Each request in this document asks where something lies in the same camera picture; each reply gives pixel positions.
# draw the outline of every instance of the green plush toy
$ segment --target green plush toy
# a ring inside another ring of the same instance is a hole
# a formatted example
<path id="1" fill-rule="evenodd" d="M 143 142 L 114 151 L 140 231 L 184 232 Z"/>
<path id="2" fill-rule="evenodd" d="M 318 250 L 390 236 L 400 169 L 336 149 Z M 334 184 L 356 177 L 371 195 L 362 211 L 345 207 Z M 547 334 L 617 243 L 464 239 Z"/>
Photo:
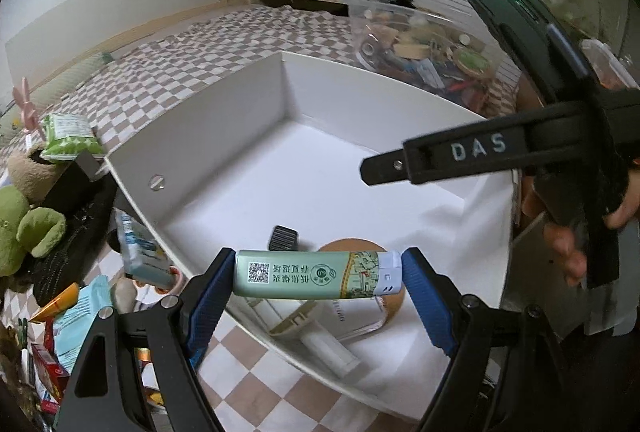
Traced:
<path id="1" fill-rule="evenodd" d="M 0 188 L 0 277 L 14 274 L 28 253 L 49 254 L 66 231 L 65 216 L 50 208 L 30 209 L 13 185 Z"/>

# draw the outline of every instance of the green snack package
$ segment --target green snack package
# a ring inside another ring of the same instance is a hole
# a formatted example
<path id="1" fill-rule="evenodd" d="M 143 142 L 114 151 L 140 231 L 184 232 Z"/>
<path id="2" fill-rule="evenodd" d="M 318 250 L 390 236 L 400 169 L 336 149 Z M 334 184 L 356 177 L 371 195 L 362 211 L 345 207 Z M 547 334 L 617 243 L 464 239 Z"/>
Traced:
<path id="1" fill-rule="evenodd" d="M 49 114 L 43 120 L 47 146 L 40 156 L 47 161 L 73 161 L 83 150 L 96 159 L 104 157 L 86 116 L 79 114 Z"/>

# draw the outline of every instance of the human hand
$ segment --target human hand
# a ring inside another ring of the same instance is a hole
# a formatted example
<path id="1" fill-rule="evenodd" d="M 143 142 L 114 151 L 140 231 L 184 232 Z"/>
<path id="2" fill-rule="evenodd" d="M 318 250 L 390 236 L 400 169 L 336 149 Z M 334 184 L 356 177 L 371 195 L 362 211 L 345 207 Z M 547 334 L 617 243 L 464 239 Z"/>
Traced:
<path id="1" fill-rule="evenodd" d="M 545 209 L 542 200 L 533 191 L 533 178 L 523 179 L 522 211 L 532 219 Z M 605 225 L 611 229 L 624 226 L 640 208 L 640 171 L 629 171 L 629 186 L 620 207 L 604 218 Z M 547 222 L 543 230 L 546 244 L 558 252 L 564 279 L 570 286 L 577 285 L 587 273 L 587 258 L 583 252 L 575 249 L 574 232 L 553 222 Z"/>

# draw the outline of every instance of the white box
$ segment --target white box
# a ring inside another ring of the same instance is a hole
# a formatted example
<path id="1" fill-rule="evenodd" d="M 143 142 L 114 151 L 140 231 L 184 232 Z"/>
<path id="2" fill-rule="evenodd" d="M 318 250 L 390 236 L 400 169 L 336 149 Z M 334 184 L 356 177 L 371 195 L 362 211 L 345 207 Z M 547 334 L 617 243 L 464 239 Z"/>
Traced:
<path id="1" fill-rule="evenodd" d="M 462 292 L 497 307 L 509 261 L 510 172 L 413 186 L 368 187 L 363 158 L 477 115 L 394 79 L 281 52 L 187 98 L 107 157 L 113 175 L 171 259 L 189 276 L 219 249 L 265 249 L 274 225 L 307 249 L 345 237 L 417 246 Z M 150 179 L 164 177 L 164 189 Z M 448 358 L 407 297 L 382 329 L 348 343 L 367 374 L 338 380 L 237 307 L 258 341 L 322 383 L 380 410 L 424 413 Z"/>

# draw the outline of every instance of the checkered bedsheet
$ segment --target checkered bedsheet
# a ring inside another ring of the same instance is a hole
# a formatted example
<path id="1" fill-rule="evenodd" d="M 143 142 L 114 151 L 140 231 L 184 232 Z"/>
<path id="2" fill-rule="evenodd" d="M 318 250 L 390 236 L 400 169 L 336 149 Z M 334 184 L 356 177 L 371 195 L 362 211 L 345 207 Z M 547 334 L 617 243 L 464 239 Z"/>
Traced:
<path id="1" fill-rule="evenodd" d="M 233 12 L 164 40 L 143 44 L 81 84 L 49 110 L 81 113 L 97 127 L 110 150 L 169 107 L 224 76 L 274 52 L 290 50 L 353 63 L 346 18 L 284 6 Z M 514 112 L 515 91 L 496 84 L 484 114 Z M 17 137 L 0 150 L 0 172 Z M 98 259 L 87 277 L 106 274 L 113 282 L 122 264 Z M 31 317 L 38 306 L 31 290 L 7 293 L 2 322 Z M 38 339 L 43 326 L 31 326 Z M 224 315 L 199 376 L 210 404 L 229 432 L 408 432 L 412 425 L 342 396 L 267 351 Z"/>

